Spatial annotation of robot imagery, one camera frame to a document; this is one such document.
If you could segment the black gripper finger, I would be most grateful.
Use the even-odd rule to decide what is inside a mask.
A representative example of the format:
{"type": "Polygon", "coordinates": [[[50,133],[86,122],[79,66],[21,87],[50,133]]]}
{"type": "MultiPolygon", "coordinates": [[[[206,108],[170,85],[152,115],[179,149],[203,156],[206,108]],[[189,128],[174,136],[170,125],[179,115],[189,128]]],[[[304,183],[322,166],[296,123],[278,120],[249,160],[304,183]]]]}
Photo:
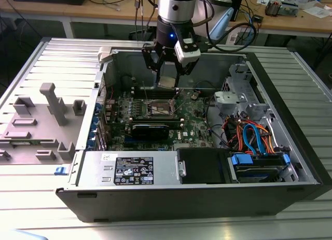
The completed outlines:
{"type": "Polygon", "coordinates": [[[181,76],[191,74],[198,61],[199,60],[197,59],[195,62],[188,63],[186,66],[182,66],[182,64],[179,63],[178,61],[175,62],[175,67],[177,72],[175,79],[175,86],[178,85],[181,76]]]}
{"type": "Polygon", "coordinates": [[[161,67],[165,61],[166,50],[164,47],[159,44],[151,45],[151,44],[143,44],[142,54],[145,60],[146,67],[153,72],[155,72],[155,84],[158,84],[160,81],[160,71],[161,67]],[[153,51],[157,54],[158,59],[155,62],[152,58],[153,51]]]}

